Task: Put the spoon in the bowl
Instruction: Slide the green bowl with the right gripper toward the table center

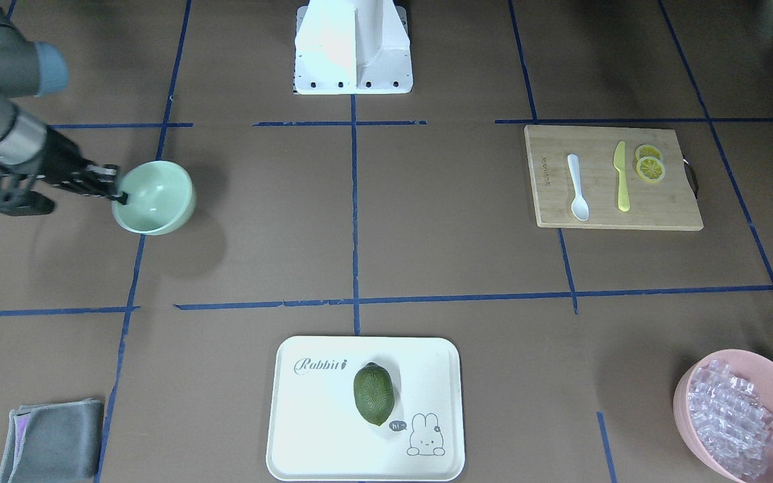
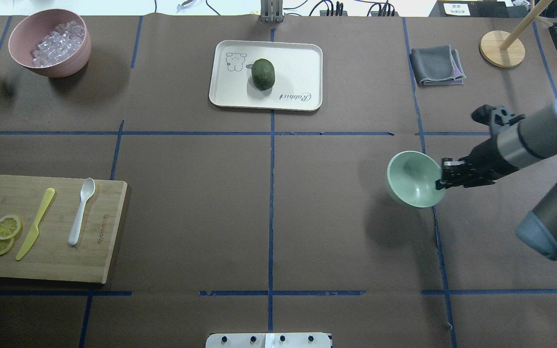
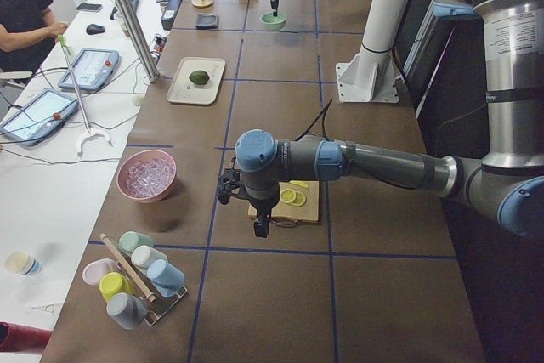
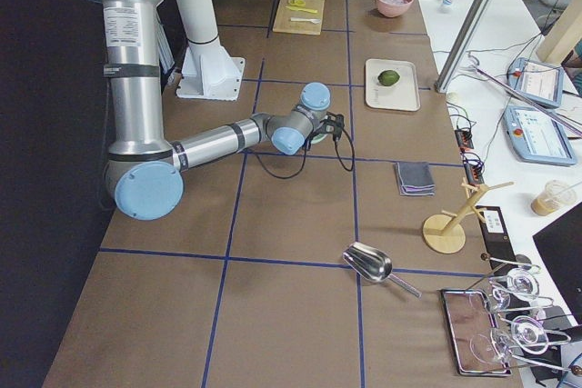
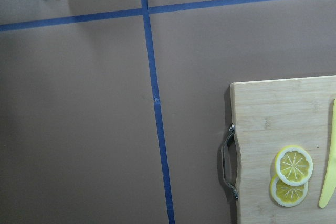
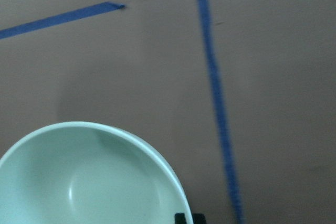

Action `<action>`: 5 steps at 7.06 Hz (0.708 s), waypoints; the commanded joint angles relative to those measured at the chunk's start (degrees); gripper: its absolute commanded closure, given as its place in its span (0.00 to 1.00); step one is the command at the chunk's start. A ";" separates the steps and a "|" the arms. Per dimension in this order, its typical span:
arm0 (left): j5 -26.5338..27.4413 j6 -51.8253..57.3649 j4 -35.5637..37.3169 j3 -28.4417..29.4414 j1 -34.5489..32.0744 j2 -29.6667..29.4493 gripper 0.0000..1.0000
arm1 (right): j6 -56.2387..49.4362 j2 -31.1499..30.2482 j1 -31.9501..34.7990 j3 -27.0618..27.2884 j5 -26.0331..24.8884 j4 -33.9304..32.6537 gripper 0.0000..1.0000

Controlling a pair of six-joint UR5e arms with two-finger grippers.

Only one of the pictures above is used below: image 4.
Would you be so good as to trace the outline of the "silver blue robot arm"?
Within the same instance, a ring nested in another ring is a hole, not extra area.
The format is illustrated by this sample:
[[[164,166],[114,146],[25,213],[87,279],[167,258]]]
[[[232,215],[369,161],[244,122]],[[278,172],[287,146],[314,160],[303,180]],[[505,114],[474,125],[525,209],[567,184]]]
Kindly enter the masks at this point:
[[[104,76],[115,110],[105,184],[125,215],[149,221],[169,214],[182,198],[183,172],[256,144],[269,142],[292,155],[305,153],[319,136],[345,134],[342,116],[329,111],[329,89],[310,83],[287,114],[253,114],[184,140],[166,140],[160,69],[170,51],[157,12],[164,0],[91,1],[103,8]],[[186,34],[178,95],[236,100],[245,62],[222,46],[212,0],[176,1]]]

